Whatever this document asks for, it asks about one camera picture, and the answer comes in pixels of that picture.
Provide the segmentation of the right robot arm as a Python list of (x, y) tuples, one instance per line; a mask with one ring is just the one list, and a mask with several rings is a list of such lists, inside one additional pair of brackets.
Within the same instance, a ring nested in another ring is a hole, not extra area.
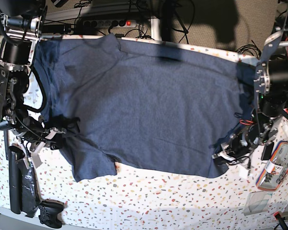
[[(40, 113), (46, 106), (46, 92), (33, 62), (36, 45), (40, 41), (47, 14), (43, 0), (0, 0), (0, 130), (12, 131), (22, 146), (15, 160), (15, 148), (10, 146), (11, 163), (23, 161), (27, 168), (39, 167), (39, 152), (44, 147), (57, 150), (62, 147), (62, 135), (72, 134), (77, 119), (63, 119), (56, 126), (43, 126), (29, 112)], [(33, 73), (42, 93), (42, 105), (33, 108), (24, 103)]]

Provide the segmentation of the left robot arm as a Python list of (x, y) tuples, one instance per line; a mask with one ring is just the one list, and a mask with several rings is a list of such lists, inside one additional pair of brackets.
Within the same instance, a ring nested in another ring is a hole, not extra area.
[(273, 142), (281, 118), (288, 120), (288, 1), (265, 41), (256, 72), (250, 74), (239, 65), (237, 75), (242, 112), (229, 116), (228, 109), (219, 109), (216, 122), (228, 133), (216, 143), (209, 178), (250, 160), (259, 145), (267, 147)]

